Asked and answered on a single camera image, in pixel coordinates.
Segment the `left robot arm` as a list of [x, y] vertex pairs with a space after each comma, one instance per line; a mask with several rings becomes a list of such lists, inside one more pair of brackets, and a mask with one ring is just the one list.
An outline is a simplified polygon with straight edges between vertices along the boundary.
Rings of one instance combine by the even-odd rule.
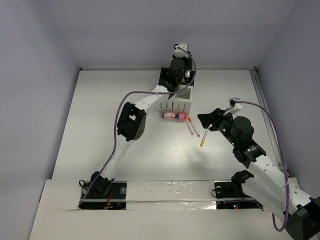
[[129, 146], [144, 133], [147, 114], [194, 82], [196, 65], [191, 53], [187, 52], [187, 55], [173, 57], [152, 91], [131, 91], [123, 97], [114, 120], [113, 149], [101, 169], [92, 174], [87, 194], [94, 192], [101, 198], [110, 194], [117, 165]]

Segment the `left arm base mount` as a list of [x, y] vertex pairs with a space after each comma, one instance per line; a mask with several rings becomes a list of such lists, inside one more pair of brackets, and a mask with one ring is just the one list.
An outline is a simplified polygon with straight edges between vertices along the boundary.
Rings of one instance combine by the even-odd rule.
[[[80, 199], [85, 196], [89, 182], [80, 180], [82, 189]], [[114, 181], [107, 196], [102, 196], [97, 190], [90, 189], [86, 198], [81, 201], [78, 207], [82, 210], [125, 210], [126, 209], [126, 181]]]

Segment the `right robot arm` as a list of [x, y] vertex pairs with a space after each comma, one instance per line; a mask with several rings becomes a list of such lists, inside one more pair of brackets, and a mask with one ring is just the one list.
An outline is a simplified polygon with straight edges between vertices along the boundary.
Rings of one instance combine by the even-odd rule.
[[320, 199], [313, 198], [273, 164], [266, 151], [253, 140], [254, 128], [244, 116], [233, 117], [231, 109], [216, 108], [198, 114], [204, 129], [220, 132], [233, 146], [233, 155], [245, 169], [236, 172], [229, 187], [222, 186], [217, 198], [248, 196], [284, 224], [294, 240], [309, 240], [320, 232]]

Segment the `yellow white pen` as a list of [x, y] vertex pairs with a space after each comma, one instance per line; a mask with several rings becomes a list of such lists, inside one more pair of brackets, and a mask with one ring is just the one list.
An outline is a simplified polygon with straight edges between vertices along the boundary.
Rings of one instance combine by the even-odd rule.
[[212, 126], [212, 125], [210, 124], [209, 127], [205, 129], [205, 132], [204, 132], [204, 134], [203, 134], [202, 140], [201, 140], [201, 142], [200, 142], [200, 147], [203, 147], [203, 146], [204, 146], [205, 141], [206, 141], [206, 138], [207, 138], [207, 135], [208, 135], [208, 133], [209, 133], [209, 131], [210, 131], [210, 127], [211, 127], [211, 126]]

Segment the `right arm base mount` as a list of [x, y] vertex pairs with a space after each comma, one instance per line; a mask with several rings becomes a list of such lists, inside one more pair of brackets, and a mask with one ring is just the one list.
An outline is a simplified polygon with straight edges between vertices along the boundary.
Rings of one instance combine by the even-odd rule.
[[243, 192], [242, 185], [254, 175], [247, 170], [236, 172], [228, 181], [216, 181], [211, 190], [218, 210], [263, 209], [263, 205]]

